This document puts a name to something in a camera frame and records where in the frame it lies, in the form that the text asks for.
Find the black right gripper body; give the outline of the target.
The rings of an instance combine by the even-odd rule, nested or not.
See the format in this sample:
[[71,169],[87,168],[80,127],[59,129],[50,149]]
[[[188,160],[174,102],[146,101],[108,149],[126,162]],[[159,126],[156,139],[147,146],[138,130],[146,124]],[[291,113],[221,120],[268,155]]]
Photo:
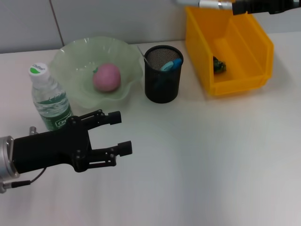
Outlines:
[[285,11],[300,8],[301,0],[271,0],[269,4],[269,13],[280,14]]

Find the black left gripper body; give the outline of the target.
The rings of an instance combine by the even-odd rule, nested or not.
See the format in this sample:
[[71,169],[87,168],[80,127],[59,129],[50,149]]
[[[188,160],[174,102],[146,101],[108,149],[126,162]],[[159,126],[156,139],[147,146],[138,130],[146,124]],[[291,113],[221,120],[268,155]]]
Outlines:
[[13,164],[20,174],[59,164],[84,172],[89,165],[86,159],[89,151],[87,128],[80,117],[73,116],[58,130],[15,139]]

